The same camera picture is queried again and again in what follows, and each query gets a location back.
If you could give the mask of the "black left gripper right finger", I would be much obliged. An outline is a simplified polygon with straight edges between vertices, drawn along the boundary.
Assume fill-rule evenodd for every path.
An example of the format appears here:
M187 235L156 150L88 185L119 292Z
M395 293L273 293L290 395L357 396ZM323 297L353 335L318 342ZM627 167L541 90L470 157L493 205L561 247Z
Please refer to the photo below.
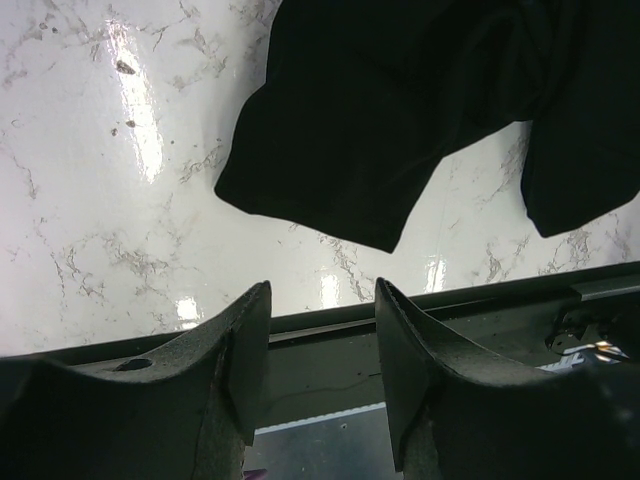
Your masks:
M635 479L639 368L553 373L495 353L376 284L394 465L407 479Z

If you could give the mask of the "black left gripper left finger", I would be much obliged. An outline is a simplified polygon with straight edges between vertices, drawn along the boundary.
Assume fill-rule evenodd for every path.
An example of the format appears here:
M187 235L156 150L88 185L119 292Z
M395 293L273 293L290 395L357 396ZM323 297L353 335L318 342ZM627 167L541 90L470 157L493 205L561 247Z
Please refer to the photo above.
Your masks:
M5 479L239 479L260 416L271 288L139 355L1 363Z

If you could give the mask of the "black t shirt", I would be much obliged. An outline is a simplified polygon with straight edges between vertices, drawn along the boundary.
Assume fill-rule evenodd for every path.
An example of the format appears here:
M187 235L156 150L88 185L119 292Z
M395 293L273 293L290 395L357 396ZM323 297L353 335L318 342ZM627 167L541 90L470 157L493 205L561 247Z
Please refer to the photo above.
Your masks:
M285 1L214 191L392 252L440 161L522 121L541 236L636 197L637 2Z

